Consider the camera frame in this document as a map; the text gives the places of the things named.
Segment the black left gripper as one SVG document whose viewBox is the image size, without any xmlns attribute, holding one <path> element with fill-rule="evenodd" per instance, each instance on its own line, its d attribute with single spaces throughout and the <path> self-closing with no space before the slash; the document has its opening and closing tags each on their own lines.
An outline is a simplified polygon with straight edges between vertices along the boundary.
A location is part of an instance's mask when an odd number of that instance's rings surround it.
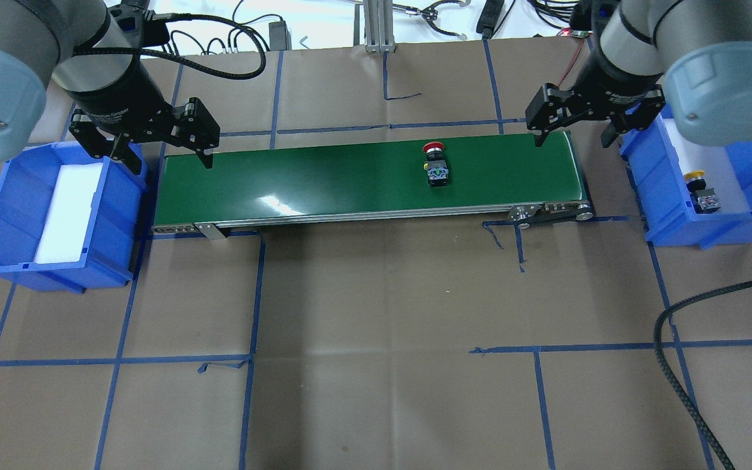
<svg viewBox="0 0 752 470">
<path fill-rule="evenodd" d="M 191 97 L 179 106 L 164 103 L 149 117 L 116 113 L 108 123 L 77 109 L 70 119 L 69 133 L 90 157 L 109 157 L 139 176 L 142 160 L 131 148 L 133 143 L 164 142 L 183 147 L 196 153 L 205 169 L 212 169 L 221 128 L 201 99 Z"/>
</svg>

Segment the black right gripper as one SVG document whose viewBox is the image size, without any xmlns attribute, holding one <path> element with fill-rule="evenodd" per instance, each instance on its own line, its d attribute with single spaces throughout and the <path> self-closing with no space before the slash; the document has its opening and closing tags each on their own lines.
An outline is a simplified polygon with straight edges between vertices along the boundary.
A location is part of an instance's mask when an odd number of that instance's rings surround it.
<svg viewBox="0 0 752 470">
<path fill-rule="evenodd" d="M 525 122 L 532 131 L 535 146 L 543 147 L 549 134 L 558 128 L 582 120 L 608 120 L 601 134 L 602 147 L 608 148 L 629 131 L 647 129 L 666 106 L 659 84 L 644 95 L 632 97 L 629 103 L 618 99 L 599 91 L 588 97 L 573 88 L 563 90 L 545 83 L 526 107 Z"/>
</svg>

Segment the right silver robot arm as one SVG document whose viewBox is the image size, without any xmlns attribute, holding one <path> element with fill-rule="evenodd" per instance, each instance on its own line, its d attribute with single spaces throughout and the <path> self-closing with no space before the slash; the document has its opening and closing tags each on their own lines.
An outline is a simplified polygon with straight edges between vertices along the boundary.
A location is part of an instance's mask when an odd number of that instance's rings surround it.
<svg viewBox="0 0 752 470">
<path fill-rule="evenodd" d="M 697 145 L 752 140 L 752 1 L 579 1 L 569 25 L 593 49 L 573 86 L 543 84 L 526 108 L 535 145 L 605 120 L 608 147 L 665 107 Z"/>
</svg>

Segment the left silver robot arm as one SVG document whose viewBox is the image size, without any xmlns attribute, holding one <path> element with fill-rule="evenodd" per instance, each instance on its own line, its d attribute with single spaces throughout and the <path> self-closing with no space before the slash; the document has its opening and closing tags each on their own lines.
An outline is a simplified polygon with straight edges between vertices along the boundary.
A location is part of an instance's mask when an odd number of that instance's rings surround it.
<svg viewBox="0 0 752 470">
<path fill-rule="evenodd" d="M 146 1 L 0 1 L 0 163 L 29 143 L 55 82 L 76 104 L 69 132 L 94 159 L 142 170 L 134 143 L 191 149 L 206 168 L 220 127 L 198 98 L 168 104 L 141 61 L 169 40 Z"/>
</svg>

